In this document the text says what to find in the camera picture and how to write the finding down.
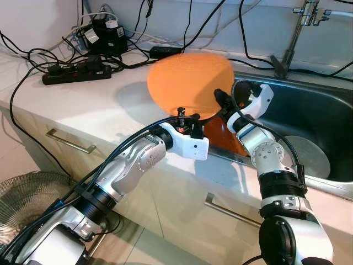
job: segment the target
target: faucet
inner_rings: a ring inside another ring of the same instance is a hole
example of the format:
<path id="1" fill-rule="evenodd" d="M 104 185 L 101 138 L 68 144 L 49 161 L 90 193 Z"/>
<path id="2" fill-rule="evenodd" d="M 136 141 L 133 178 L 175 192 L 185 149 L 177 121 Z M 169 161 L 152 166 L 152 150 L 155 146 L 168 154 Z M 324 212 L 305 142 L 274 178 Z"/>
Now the faucet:
<path id="1" fill-rule="evenodd" d="M 313 26 L 318 26 L 320 21 L 329 20 L 329 18 L 325 16 L 325 10 L 323 8 L 317 8 L 319 2 L 320 0 L 305 0 L 302 8 L 293 9 L 293 13 L 298 14 L 299 18 L 294 29 L 291 42 L 284 53 L 282 62 L 278 61 L 274 55 L 270 56 L 271 62 L 275 69 L 275 77 L 286 78 L 294 57 L 294 48 L 297 44 L 297 40 L 303 26 L 310 26 L 311 24 L 313 24 Z"/>

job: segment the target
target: orange plate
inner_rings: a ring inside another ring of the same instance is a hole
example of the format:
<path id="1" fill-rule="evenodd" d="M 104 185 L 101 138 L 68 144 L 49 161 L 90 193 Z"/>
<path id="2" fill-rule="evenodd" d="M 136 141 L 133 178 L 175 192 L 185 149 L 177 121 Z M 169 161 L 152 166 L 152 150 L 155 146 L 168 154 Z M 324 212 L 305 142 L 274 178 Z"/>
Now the orange plate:
<path id="1" fill-rule="evenodd" d="M 215 115 L 220 106 L 215 89 L 231 93 L 234 82 L 229 61 L 217 54 L 180 54 L 155 63 L 148 76 L 148 90 L 154 102 L 170 115 L 178 107 L 185 114 L 199 113 L 201 119 Z"/>

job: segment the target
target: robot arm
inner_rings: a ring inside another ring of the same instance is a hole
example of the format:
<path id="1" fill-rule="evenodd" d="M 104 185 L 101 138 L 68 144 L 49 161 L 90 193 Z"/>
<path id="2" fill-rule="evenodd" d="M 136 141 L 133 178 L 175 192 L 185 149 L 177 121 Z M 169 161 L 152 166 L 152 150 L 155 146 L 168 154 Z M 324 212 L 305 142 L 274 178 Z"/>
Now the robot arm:
<path id="1" fill-rule="evenodd" d="M 237 134 L 257 169 L 262 196 L 259 232 L 261 255 L 268 265 L 332 265 L 333 249 L 314 216 L 306 188 L 283 147 L 267 130 L 249 123 L 235 110 L 232 98 L 217 89 L 221 118 Z M 251 120 L 263 115 L 273 92 L 268 85 L 240 82 L 234 96 L 242 113 Z M 80 240 L 89 241 L 99 224 L 121 198 L 137 186 L 142 175 L 162 160 L 166 151 L 197 160 L 207 158 L 208 139 L 202 125 L 187 120 L 164 123 L 110 162 L 75 205 L 53 215 L 21 249 L 16 262 L 40 265 L 85 264 L 87 252 Z"/>
<path id="2" fill-rule="evenodd" d="M 90 191 L 77 187 L 79 201 L 45 222 L 21 249 L 16 264 L 86 264 L 88 255 L 81 240 L 90 241 L 101 232 L 99 224 L 167 150 L 187 158 L 207 159 L 208 139 L 199 123 L 179 119 L 173 124 L 163 123 L 150 133 L 111 161 Z"/>
<path id="3" fill-rule="evenodd" d="M 267 110 L 273 92 L 267 84 L 239 81 L 232 96 L 244 107 L 242 113 L 255 120 Z M 217 89 L 215 97 L 223 121 L 237 134 L 257 170 L 264 218 L 259 232 L 262 258 L 268 265 L 331 265 L 330 239 L 305 198 L 306 187 L 298 179 L 297 168 L 284 159 L 290 156 L 269 131 L 240 117 L 229 95 Z"/>

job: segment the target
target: floor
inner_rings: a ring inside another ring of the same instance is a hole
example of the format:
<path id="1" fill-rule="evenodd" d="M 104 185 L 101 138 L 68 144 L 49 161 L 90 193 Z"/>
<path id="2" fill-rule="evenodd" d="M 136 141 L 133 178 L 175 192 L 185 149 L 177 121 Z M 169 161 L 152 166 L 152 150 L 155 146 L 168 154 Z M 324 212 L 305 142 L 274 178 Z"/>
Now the floor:
<path id="1" fill-rule="evenodd" d="M 208 265 L 134 222 L 106 235 L 89 265 Z"/>

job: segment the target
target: plug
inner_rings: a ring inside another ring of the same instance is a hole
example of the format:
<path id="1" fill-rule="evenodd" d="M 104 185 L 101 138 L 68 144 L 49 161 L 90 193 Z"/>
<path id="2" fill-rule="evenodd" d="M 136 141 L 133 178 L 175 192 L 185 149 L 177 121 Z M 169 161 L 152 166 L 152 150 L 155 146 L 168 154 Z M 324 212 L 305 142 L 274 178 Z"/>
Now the plug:
<path id="1" fill-rule="evenodd" d="M 111 20 L 105 22 L 105 26 L 107 29 L 114 29 L 117 28 L 119 25 L 117 24 L 117 20 Z"/>

